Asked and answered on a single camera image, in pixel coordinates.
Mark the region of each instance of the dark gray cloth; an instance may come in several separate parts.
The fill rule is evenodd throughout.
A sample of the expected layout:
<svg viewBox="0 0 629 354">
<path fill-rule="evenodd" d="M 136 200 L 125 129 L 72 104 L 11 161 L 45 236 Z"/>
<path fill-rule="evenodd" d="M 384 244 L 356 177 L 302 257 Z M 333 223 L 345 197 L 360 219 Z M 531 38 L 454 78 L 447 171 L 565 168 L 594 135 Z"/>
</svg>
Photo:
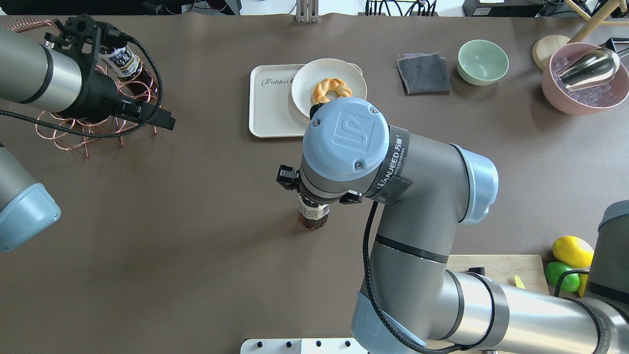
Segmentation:
<svg viewBox="0 0 629 354">
<path fill-rule="evenodd" d="M 434 54 L 404 54 L 396 61 L 407 94 L 450 91 L 445 58 Z"/>
</svg>

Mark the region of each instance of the yellow lemon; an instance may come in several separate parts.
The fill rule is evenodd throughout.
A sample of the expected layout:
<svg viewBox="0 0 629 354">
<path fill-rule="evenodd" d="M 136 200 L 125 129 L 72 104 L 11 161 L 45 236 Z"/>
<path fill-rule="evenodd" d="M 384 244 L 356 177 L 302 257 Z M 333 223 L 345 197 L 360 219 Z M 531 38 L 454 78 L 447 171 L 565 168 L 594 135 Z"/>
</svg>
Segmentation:
<svg viewBox="0 0 629 354">
<path fill-rule="evenodd" d="M 579 293 L 579 296 L 583 297 L 583 293 L 586 291 L 587 274 L 579 274 L 579 280 L 580 282 L 577 292 Z"/>
<path fill-rule="evenodd" d="M 552 244 L 552 254 L 573 268 L 587 268 L 592 264 L 594 249 L 576 236 L 563 236 Z"/>
</svg>

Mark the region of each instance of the pretzel bread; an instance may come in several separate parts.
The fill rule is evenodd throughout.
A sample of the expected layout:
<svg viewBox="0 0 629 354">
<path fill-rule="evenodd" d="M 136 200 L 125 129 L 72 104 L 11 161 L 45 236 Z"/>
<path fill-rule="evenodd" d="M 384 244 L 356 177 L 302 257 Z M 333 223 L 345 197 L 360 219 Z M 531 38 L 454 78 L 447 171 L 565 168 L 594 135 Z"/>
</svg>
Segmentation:
<svg viewBox="0 0 629 354">
<path fill-rule="evenodd" d="M 341 79 L 324 79 L 318 83 L 313 90 L 313 103 L 328 103 L 330 100 L 325 96 L 328 91 L 336 92 L 338 97 L 352 97 L 352 90 Z"/>
</svg>

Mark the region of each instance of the bottle in holder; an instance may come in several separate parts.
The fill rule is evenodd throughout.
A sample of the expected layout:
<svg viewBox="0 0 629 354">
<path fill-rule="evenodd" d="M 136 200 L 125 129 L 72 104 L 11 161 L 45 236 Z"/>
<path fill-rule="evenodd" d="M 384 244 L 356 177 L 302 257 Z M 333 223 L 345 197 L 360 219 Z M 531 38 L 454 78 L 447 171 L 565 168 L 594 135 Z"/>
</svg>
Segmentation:
<svg viewBox="0 0 629 354">
<path fill-rule="evenodd" d="M 319 204 L 299 196 L 299 220 L 311 230 L 322 228 L 328 221 L 330 204 Z"/>
<path fill-rule="evenodd" d="M 133 95 L 146 95 L 147 87 L 152 94 L 157 94 L 157 85 L 153 77 L 140 62 L 140 58 L 129 49 L 129 46 L 125 45 L 122 48 L 103 46 L 101 47 L 100 58 L 107 63 L 107 66 L 122 82 L 129 82 L 125 86 Z"/>
</svg>

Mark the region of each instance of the wooden cutting board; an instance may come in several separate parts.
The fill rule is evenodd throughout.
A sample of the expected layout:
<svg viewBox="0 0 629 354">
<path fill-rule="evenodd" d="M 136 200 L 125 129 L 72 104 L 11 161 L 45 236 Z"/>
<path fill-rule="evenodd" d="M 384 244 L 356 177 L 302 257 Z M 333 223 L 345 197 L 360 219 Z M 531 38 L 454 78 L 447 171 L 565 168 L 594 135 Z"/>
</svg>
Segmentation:
<svg viewBox="0 0 629 354">
<path fill-rule="evenodd" d="M 518 275 L 527 290 L 548 295 L 542 257 L 539 254 L 453 254 L 448 259 L 448 269 L 451 271 L 467 271 L 468 268 L 477 266 L 485 267 L 485 275 L 499 283 L 515 285 L 513 277 Z M 427 345 L 429 348 L 443 348 L 452 344 L 428 341 Z M 480 351 L 454 353 L 478 354 Z"/>
</svg>

